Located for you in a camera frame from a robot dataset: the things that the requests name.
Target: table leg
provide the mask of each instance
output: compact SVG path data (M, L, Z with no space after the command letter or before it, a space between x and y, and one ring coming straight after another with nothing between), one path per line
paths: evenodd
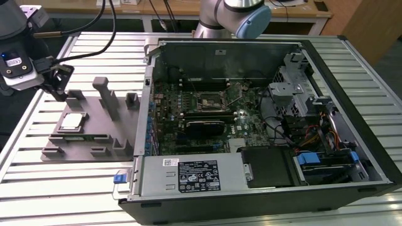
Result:
M143 15L142 16L143 26L144 26L144 32L154 32L152 30L152 16L151 15Z
M308 35L320 35L322 29L326 26L327 20L328 20L327 18L318 18L316 19L316 21L315 21L315 23L311 27Z

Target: blue latch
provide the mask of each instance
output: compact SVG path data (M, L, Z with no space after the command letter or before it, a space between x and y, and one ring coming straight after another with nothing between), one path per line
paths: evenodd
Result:
M351 155L351 159L353 159L354 163L357 163L359 161L358 153L357 152L350 152L350 155Z
M127 183L127 173L124 173L124 174L116 174L113 176L113 183L115 184L124 184L124 183Z
M296 160L299 162L299 165L320 163L318 154L314 152L299 154Z

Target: gray parts holder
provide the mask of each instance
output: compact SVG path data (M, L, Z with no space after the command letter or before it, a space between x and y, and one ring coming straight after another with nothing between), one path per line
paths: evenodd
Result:
M132 160L138 94L116 97L107 84L105 77L95 78L92 86L100 97L84 97L80 90L68 91L67 106L43 148L43 161Z

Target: barcode sticker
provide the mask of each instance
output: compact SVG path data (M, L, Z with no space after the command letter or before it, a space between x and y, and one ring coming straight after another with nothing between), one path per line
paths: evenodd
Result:
M178 166L179 159L163 159L163 166Z

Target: sticker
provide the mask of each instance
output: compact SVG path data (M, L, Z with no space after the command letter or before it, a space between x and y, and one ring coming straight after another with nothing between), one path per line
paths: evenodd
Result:
M139 10L123 10L123 13L140 13Z
M215 50L215 55L226 55L226 50L224 49Z
M220 191L216 160L179 162L179 192Z
M178 166L179 159L163 159L163 166Z

